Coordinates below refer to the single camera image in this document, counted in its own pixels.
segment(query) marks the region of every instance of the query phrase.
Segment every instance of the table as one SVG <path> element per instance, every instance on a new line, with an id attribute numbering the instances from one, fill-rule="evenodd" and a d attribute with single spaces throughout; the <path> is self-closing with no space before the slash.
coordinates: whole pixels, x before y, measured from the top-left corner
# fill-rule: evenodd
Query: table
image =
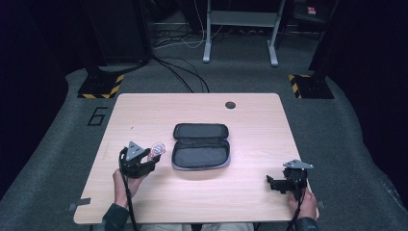
<path id="1" fill-rule="evenodd" d="M 234 102 L 234 109 L 226 108 Z M 177 123 L 223 123 L 230 135 L 228 167 L 180 171 L 171 167 Z M 284 179 L 283 163 L 299 159 L 282 103 L 274 93 L 121 94 L 95 157 L 74 220 L 100 223 L 114 201 L 112 174 L 119 151 L 134 141 L 167 152 L 133 199 L 137 223 L 283 221 L 292 218 L 287 195 L 272 191 L 266 175 Z"/>
<path id="2" fill-rule="evenodd" d="M 286 0 L 280 0 L 277 13 L 252 13 L 252 12 L 229 12 L 212 11 L 211 0 L 207 3 L 207 37 L 204 48 L 203 62 L 208 63 L 211 56 L 211 26 L 212 25 L 230 25 L 230 26 L 254 26 L 273 28 L 270 40 L 267 41 L 270 63 L 272 66 L 278 66 L 274 43 L 278 33 L 279 24 L 282 17 L 282 11 Z"/>

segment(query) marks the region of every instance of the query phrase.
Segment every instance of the gray carpet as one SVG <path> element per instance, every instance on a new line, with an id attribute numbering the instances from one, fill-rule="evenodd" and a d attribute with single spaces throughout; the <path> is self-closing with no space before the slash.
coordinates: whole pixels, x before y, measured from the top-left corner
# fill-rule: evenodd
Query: gray carpet
<path id="1" fill-rule="evenodd" d="M 213 43 L 211 62 L 202 63 L 204 45 L 154 51 L 157 57 L 183 58 L 193 64 L 211 92 L 275 92 L 282 99 L 294 140 L 305 162 L 313 164 L 309 181 L 320 209 L 321 230 L 406 230 L 408 215 L 393 196 L 387 176 L 372 162 L 362 143 L 358 119 L 341 89 L 327 78 L 333 100 L 296 99 L 289 74 L 309 74 L 317 42 L 288 35 L 271 67 L 267 38 L 225 38 Z M 181 60 L 165 59 L 193 71 Z M 125 66 L 111 66 L 120 69 Z M 197 78 L 182 73 L 194 92 Z M 89 230 L 73 222 L 67 206 L 80 199 L 102 140 L 113 99 L 79 99 L 77 90 L 87 73 L 66 76 L 69 93 L 58 116 L 29 163 L 0 202 L 0 230 Z M 155 61 L 125 75 L 118 93 L 187 92 Z M 87 126 L 97 107 L 106 115 L 101 126 Z M 263 223 L 260 230 L 285 230 L 286 223 Z"/>

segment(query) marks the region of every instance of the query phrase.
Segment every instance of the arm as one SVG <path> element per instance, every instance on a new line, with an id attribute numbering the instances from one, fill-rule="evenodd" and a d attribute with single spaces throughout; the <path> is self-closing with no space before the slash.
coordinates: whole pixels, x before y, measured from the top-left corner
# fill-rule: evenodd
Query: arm
<path id="1" fill-rule="evenodd" d="M 146 176 L 147 175 L 137 179 L 128 179 L 128 187 L 132 197 L 135 196 L 139 185 Z M 126 190 L 119 169 L 114 172 L 113 178 L 115 184 L 115 202 L 111 205 L 108 212 L 106 212 L 102 218 L 102 223 L 96 226 L 96 231 L 124 230 L 126 221 L 129 217 L 129 211 L 127 210 L 128 204 Z"/>
<path id="2" fill-rule="evenodd" d="M 297 201 L 294 199 L 293 194 L 289 196 L 289 207 L 294 215 L 297 209 Z M 300 206 L 300 213 L 295 224 L 296 231 L 319 231 L 317 224 L 317 207 L 318 203 L 315 195 L 306 189 L 302 205 Z"/>

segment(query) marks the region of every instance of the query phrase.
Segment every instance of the zippered case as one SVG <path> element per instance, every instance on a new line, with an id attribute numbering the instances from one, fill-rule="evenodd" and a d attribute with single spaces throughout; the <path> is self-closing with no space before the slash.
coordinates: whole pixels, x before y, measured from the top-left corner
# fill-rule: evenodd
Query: zippered case
<path id="1" fill-rule="evenodd" d="M 228 128 L 218 123 L 179 123 L 175 126 L 171 162 L 177 170 L 226 167 L 231 162 Z"/>

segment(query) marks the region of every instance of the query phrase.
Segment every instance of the sleeve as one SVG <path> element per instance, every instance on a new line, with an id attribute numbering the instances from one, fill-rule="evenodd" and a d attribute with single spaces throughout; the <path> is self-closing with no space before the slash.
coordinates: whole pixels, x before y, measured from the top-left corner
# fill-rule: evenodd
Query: sleeve
<path id="1" fill-rule="evenodd" d="M 113 203 L 103 216 L 102 223 L 95 227 L 95 231 L 122 231 L 128 217 L 129 211 Z"/>
<path id="2" fill-rule="evenodd" d="M 319 228 L 314 219 L 300 218 L 296 221 L 296 231 L 319 231 Z"/>

